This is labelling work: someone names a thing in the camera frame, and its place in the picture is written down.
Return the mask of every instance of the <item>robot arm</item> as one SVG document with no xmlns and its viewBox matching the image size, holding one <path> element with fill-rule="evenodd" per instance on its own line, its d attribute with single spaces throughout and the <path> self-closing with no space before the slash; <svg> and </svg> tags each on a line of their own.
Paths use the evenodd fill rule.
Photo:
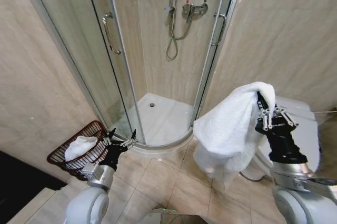
<svg viewBox="0 0 337 224">
<path fill-rule="evenodd" d="M 275 203 L 287 223 L 336 223 L 337 181 L 318 177 L 308 168 L 307 157 L 295 144 L 291 131 L 298 124 L 277 105 L 270 113 L 258 92 L 260 116 L 255 130 L 267 136 L 273 162 Z"/>
<path fill-rule="evenodd" d="M 90 186 L 77 194 L 68 204 L 65 224 L 100 224 L 109 204 L 108 192 L 117 170 L 118 158 L 135 143 L 135 132 L 129 141 L 112 140 L 115 129 L 109 133 L 107 154 L 98 164 L 87 164 L 82 174 Z"/>
</svg>

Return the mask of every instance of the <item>toilet tank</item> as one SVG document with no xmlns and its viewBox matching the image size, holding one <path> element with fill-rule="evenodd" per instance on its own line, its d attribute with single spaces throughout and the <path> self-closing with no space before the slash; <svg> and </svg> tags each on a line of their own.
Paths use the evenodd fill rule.
<svg viewBox="0 0 337 224">
<path fill-rule="evenodd" d="M 294 142 L 300 148 L 301 153 L 306 155 L 309 168 L 316 171 L 320 163 L 320 147 L 318 124 L 315 120 L 314 113 L 311 112 L 308 104 L 294 99 L 277 96 L 276 104 L 279 107 L 286 108 L 290 116 L 299 123 L 299 126 L 292 131 Z M 263 138 L 256 155 L 267 166 L 271 167 L 272 162 L 268 156 L 271 149 L 265 135 Z"/>
</svg>

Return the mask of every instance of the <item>shower mixer valve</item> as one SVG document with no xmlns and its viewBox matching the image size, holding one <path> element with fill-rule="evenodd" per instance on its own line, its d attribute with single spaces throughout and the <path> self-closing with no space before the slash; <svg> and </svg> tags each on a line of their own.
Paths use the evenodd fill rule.
<svg viewBox="0 0 337 224">
<path fill-rule="evenodd" d="M 204 15 L 207 13 L 208 5 L 206 4 L 206 0 L 200 6 L 195 6 L 189 1 L 186 1 L 186 4 L 183 6 L 183 14 L 187 17 L 186 22 L 189 23 L 192 20 L 192 16 L 194 14 Z"/>
</svg>

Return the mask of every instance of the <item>shower enclosure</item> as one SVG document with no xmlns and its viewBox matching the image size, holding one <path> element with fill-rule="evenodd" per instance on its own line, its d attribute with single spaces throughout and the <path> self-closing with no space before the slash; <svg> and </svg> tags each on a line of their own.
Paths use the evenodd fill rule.
<svg viewBox="0 0 337 224">
<path fill-rule="evenodd" d="M 105 127 L 146 149 L 191 134 L 235 1 L 32 0 Z"/>
</svg>

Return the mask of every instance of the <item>glass shower door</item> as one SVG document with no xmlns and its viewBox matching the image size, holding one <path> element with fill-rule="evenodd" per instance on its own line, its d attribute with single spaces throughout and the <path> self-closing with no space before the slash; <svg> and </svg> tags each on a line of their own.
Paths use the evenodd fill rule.
<svg viewBox="0 0 337 224">
<path fill-rule="evenodd" d="M 214 23 L 213 34 L 207 51 L 207 59 L 205 61 L 202 78 L 194 104 L 191 126 L 193 126 L 193 122 L 198 118 L 205 100 L 208 84 L 210 83 L 213 69 L 216 64 L 216 57 L 219 53 L 219 47 L 222 43 L 223 35 L 228 23 L 229 11 L 231 7 L 234 8 L 234 5 L 235 2 L 232 2 L 232 0 L 220 0 L 219 9 L 217 13 L 214 14 L 216 21 Z"/>
<path fill-rule="evenodd" d="M 126 66 L 118 58 L 120 55 L 112 55 L 107 37 L 103 35 L 103 16 L 111 12 L 108 0 L 41 2 L 67 51 L 75 74 L 82 80 L 80 84 L 87 90 L 105 127 L 116 127 L 116 132 L 126 138 L 137 129 L 137 139 L 143 141 L 137 114 L 133 113 L 135 105 Z M 110 20 L 107 24 L 111 43 L 119 46 L 116 27 Z"/>
</svg>

